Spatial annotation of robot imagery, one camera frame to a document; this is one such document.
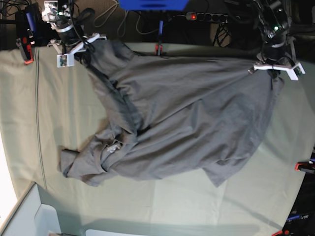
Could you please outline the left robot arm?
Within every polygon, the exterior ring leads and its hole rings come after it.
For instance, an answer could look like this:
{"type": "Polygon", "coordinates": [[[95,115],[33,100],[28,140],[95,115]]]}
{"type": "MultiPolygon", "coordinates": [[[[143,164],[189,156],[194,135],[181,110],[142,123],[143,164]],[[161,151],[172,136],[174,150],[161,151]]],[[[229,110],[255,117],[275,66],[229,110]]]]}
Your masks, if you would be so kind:
{"type": "Polygon", "coordinates": [[[258,61],[249,69],[270,70],[272,75],[286,72],[292,81],[299,80],[305,70],[296,59],[294,38],[289,35],[290,22],[281,0],[252,0],[251,7],[257,14],[257,27],[262,36],[258,61]]]}

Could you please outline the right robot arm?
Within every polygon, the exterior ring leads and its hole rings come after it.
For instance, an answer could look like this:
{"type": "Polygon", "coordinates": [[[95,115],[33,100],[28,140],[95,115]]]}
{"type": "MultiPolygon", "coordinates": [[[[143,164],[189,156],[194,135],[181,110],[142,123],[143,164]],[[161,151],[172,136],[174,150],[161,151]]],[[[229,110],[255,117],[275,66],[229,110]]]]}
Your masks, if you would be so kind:
{"type": "Polygon", "coordinates": [[[74,0],[46,0],[42,11],[42,20],[49,23],[59,39],[51,39],[48,47],[57,51],[57,67],[72,67],[78,61],[89,66],[92,54],[96,52],[93,43],[106,40],[107,36],[99,33],[86,35],[84,23],[95,16],[95,10],[85,8],[75,14],[74,0]]]}

